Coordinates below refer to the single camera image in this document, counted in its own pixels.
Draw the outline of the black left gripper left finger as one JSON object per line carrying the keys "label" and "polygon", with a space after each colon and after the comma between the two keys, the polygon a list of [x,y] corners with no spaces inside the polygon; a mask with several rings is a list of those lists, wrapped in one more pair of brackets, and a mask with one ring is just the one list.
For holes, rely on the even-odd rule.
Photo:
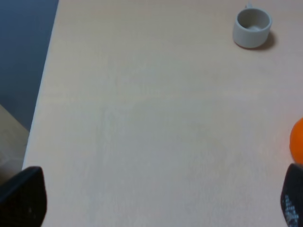
{"label": "black left gripper left finger", "polygon": [[30,166],[0,186],[0,225],[40,227],[47,212],[44,173]]}

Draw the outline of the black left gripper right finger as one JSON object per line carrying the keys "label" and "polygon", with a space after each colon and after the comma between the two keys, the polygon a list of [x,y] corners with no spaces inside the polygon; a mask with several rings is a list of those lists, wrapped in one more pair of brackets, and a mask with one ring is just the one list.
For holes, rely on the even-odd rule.
{"label": "black left gripper right finger", "polygon": [[280,197],[288,227],[303,226],[303,165],[292,163],[286,172]]}

